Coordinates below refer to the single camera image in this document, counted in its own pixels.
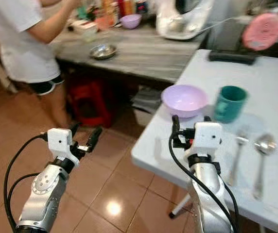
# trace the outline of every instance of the gray counter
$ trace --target gray counter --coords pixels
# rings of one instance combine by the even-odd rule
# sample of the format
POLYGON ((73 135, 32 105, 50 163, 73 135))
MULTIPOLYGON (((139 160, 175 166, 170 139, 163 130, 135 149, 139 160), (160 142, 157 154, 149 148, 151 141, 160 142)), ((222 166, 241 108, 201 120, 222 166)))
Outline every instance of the gray counter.
POLYGON ((118 28, 98 33, 97 39, 89 43, 73 32, 64 31, 51 47, 60 60, 175 83, 205 36, 203 33, 190 41, 167 40, 150 25, 143 25, 134 30, 118 28), (90 58, 90 49, 102 42, 117 46, 118 54, 105 61, 90 58))

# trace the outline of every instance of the black cable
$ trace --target black cable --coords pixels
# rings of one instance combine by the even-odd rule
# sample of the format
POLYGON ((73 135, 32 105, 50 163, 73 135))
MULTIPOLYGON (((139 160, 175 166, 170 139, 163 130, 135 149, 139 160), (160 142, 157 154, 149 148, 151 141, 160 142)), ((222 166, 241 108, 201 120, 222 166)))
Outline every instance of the black cable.
POLYGON ((28 175, 25 175, 25 176, 22 176, 20 177, 19 179, 17 179, 14 184, 12 185, 11 189, 9 190, 9 193, 8 193, 8 198, 7 198, 7 202, 8 202, 8 210, 10 213, 12 213, 12 208, 11 208, 11 198, 12 198, 12 194, 13 194, 13 191, 14 191, 14 188, 16 187, 16 185, 22 181, 23 179, 26 179, 28 177, 32 177, 32 176, 37 176, 38 174, 40 173, 31 173, 31 174, 28 174, 28 175))
POLYGON ((6 215, 9 221, 9 224, 11 225, 11 228, 13 230, 13 232, 16 232, 16 223, 15 220, 13 218, 12 213, 10 212, 10 207, 7 201, 7 184, 8 184, 8 176, 9 176, 9 172, 12 168, 12 165, 14 163, 14 161, 17 159, 17 157, 20 155, 20 153, 25 149, 25 147, 32 142, 33 140, 37 139, 37 138, 45 138, 44 134, 40 134, 37 136, 34 136, 32 138, 30 138, 20 149, 19 151, 16 153, 16 155, 12 158, 11 162, 9 163, 6 173, 5 173, 5 178, 4 178, 4 185, 3 185, 3 199, 4 199, 4 207, 5 207, 5 211, 6 211, 6 215))
POLYGON ((226 185, 226 183, 224 181, 223 181, 223 184, 225 185, 226 191, 229 193, 229 195, 232 199, 232 202, 234 205, 236 230, 237 230, 237 232, 239 232, 239 212, 238 212, 237 202, 236 202, 236 199, 235 199, 233 193, 231 192, 231 190, 229 189, 229 187, 226 185))
POLYGON ((238 233, 237 228, 234 225, 233 220, 232 220, 229 212, 226 210, 226 208, 223 206, 223 204, 219 201, 219 199, 214 195, 213 192, 211 192, 211 190, 206 185, 204 185, 196 176, 194 176, 189 170, 187 170, 176 158, 176 156, 174 154, 174 151, 173 151, 173 147, 172 147, 172 140, 173 140, 174 137, 176 137, 178 135, 180 135, 180 132, 174 132, 169 137, 169 143, 168 143, 169 152, 170 152, 173 160, 178 165, 178 167, 180 167, 191 179, 193 179, 195 182, 197 182, 212 197, 212 199, 218 204, 218 206, 221 208, 221 210, 226 215, 227 219, 229 220, 230 224, 233 227, 234 233, 238 233))

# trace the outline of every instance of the pink round lid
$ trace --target pink round lid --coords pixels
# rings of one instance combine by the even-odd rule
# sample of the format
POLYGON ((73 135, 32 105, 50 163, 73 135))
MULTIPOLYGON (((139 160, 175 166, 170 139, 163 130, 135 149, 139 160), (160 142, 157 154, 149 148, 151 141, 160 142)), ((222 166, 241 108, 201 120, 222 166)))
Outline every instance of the pink round lid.
POLYGON ((278 14, 265 13, 254 18, 243 33, 243 44, 265 50, 278 41, 278 14))

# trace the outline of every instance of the purple bowl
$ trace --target purple bowl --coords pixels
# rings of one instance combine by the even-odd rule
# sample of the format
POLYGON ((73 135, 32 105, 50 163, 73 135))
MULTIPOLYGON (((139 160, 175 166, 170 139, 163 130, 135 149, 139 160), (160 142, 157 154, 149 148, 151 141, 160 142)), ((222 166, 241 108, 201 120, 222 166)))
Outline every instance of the purple bowl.
POLYGON ((172 85, 163 91, 162 101, 172 115, 193 117, 207 105, 207 96, 195 86, 172 85))
POLYGON ((127 15, 120 18, 123 27, 128 29, 136 28, 141 21, 142 15, 127 15))

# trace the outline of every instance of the red stool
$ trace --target red stool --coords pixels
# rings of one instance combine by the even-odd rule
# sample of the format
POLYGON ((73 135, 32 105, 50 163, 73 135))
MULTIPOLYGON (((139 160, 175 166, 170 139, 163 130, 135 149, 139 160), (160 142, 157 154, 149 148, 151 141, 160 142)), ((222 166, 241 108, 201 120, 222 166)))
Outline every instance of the red stool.
POLYGON ((108 107, 112 106, 114 98, 112 91, 103 81, 76 79, 70 82, 68 93, 75 117, 83 125, 103 125, 106 128, 112 125, 113 114, 108 107), (82 110, 86 105, 88 116, 82 110))

